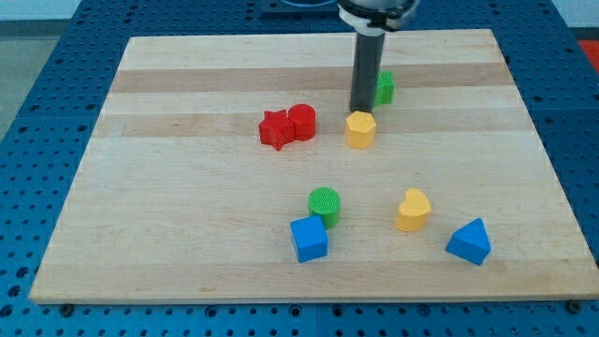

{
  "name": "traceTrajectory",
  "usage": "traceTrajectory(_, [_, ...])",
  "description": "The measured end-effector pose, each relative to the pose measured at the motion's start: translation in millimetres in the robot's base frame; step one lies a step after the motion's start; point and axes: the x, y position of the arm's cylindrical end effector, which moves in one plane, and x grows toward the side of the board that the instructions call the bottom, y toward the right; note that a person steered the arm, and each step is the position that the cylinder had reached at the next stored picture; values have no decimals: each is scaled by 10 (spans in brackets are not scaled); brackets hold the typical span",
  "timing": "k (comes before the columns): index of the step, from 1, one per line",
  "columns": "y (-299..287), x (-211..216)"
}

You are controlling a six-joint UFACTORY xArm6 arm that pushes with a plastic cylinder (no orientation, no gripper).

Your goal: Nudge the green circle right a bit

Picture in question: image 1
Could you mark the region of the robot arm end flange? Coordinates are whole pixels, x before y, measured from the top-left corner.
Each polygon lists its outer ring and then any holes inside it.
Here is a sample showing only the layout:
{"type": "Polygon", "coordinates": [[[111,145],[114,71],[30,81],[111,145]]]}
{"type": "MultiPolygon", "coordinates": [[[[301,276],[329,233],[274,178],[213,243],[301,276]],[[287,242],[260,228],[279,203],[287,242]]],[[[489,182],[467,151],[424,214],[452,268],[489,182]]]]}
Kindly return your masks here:
{"type": "Polygon", "coordinates": [[[378,37],[400,31],[416,15],[419,0],[339,0],[341,20],[357,33],[378,37]]]}

